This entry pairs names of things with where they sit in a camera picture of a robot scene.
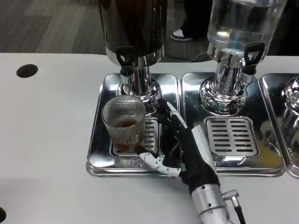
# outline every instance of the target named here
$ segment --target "black pants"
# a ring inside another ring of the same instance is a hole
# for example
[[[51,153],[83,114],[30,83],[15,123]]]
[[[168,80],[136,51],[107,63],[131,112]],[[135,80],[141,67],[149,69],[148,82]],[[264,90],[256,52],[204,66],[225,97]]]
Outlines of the black pants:
[[[207,34],[212,0],[184,0],[186,20],[182,25],[184,36],[193,39],[203,38]]]

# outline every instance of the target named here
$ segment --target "person's leg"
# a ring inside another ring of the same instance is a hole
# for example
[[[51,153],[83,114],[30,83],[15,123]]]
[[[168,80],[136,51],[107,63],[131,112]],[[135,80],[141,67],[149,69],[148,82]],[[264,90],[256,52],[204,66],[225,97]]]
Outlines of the person's leg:
[[[206,37],[212,10],[212,0],[184,0],[186,19],[180,30],[171,35],[177,41]]]

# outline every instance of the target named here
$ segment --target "brown liquid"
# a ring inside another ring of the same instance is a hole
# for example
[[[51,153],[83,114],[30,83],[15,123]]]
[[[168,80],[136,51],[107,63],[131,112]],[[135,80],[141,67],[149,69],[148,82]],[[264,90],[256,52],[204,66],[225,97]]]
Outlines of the brown liquid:
[[[116,123],[115,127],[130,127],[137,123],[136,120],[133,119],[127,119],[127,120],[120,120]]]
[[[110,51],[134,46],[145,56],[164,45],[167,0],[99,0],[99,10]]]
[[[116,127],[130,127],[130,126],[133,126],[137,123],[136,120],[134,119],[126,119],[126,120],[121,120],[119,122],[116,123]],[[133,151],[133,147],[134,146],[131,146],[131,145],[123,145],[123,144],[115,144],[115,147],[121,151],[121,152],[131,152]]]

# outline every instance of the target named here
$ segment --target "stainless steel drip tray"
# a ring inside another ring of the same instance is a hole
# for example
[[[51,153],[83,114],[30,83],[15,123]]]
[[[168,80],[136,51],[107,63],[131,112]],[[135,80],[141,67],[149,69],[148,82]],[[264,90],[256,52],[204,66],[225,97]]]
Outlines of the stainless steel drip tray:
[[[269,142],[273,142],[273,138],[278,140],[287,172],[299,178],[299,119],[285,106],[281,95],[287,82],[296,76],[299,74],[266,74],[259,79],[259,85],[274,127]]]
[[[209,139],[219,175],[279,176],[282,159],[267,139],[273,128],[257,81],[247,88],[248,99],[233,117],[215,117],[200,104],[199,88],[214,73],[193,72],[181,78],[183,116],[188,126],[202,125]]]
[[[171,102],[178,109],[178,81],[175,76],[171,74],[151,74],[151,77],[160,85],[163,99]],[[102,122],[101,111],[105,103],[115,97],[120,83],[120,74],[110,74],[105,77],[100,88],[86,170],[95,176],[166,176],[148,167],[134,152],[122,153],[113,147]],[[155,120],[155,113],[147,116],[145,131],[143,144],[149,150],[160,150],[159,136],[163,129]]]

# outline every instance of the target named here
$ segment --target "black circular hole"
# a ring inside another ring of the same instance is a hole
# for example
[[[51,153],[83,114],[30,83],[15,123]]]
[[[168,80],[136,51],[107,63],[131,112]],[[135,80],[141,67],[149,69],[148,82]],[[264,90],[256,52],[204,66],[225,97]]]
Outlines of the black circular hole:
[[[38,71],[38,67],[34,64],[26,64],[17,70],[17,76],[20,78],[29,78],[35,75]]]
[[[0,208],[0,223],[2,223],[6,219],[6,212]]]

